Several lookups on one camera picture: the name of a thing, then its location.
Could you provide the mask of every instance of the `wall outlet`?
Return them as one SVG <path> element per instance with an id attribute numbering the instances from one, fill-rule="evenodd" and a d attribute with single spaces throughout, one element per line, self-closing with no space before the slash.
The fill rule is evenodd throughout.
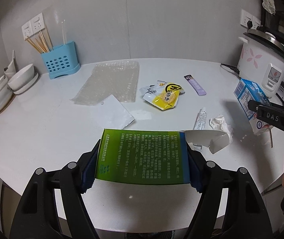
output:
<path id="1" fill-rule="evenodd" d="M 256 29 L 258 26 L 261 26 L 261 20 L 259 20 L 258 18 L 256 18 L 255 16 L 253 16 L 253 29 Z"/>
<path id="2" fill-rule="evenodd" d="M 34 34 L 45 28 L 42 13 L 32 18 L 30 22 Z"/>
<path id="3" fill-rule="evenodd" d="M 22 33 L 23 33 L 23 38 L 26 39 L 27 37 L 30 37 L 33 35 L 33 30 L 31 27 L 31 22 L 28 21 L 22 26 Z"/>
<path id="4" fill-rule="evenodd" d="M 240 24 L 247 28 L 248 21 L 253 22 L 253 15 L 242 9 L 240 12 Z"/>

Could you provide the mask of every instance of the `blue utensil holder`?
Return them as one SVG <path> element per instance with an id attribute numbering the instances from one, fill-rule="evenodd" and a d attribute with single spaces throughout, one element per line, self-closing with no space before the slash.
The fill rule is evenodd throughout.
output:
<path id="1" fill-rule="evenodd" d="M 55 46 L 52 51 L 41 54 L 41 57 L 50 79 L 76 73 L 81 67 L 76 57 L 74 41 Z"/>

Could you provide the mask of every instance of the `crumpled tissue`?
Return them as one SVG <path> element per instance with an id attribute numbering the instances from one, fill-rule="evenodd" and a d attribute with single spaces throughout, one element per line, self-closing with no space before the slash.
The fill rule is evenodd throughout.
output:
<path id="1" fill-rule="evenodd" d="M 229 135 L 229 143 L 233 141 L 233 128 L 231 125 L 227 125 L 225 121 L 225 117 L 223 115 L 218 115 L 215 118 L 210 119 L 210 126 L 213 128 L 213 130 L 219 130 L 224 131 Z"/>

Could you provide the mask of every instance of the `cardboard flap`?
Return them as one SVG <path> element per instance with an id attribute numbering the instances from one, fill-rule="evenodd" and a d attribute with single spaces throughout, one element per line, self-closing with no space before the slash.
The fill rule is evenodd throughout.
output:
<path id="1" fill-rule="evenodd" d="M 219 130 L 186 130 L 187 143 L 208 147 L 212 154 L 229 144 L 229 135 Z"/>

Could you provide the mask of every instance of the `milk carton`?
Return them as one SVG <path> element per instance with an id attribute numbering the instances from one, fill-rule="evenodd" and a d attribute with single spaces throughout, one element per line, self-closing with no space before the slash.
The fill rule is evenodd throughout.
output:
<path id="1" fill-rule="evenodd" d="M 270 105 L 268 98 L 263 90 L 255 82 L 241 79 L 234 91 L 236 98 L 246 113 L 250 125 L 252 126 L 255 135 L 259 135 L 262 132 L 268 131 L 273 126 L 258 120 L 257 113 L 248 109 L 249 100 L 254 100 L 267 105 Z"/>

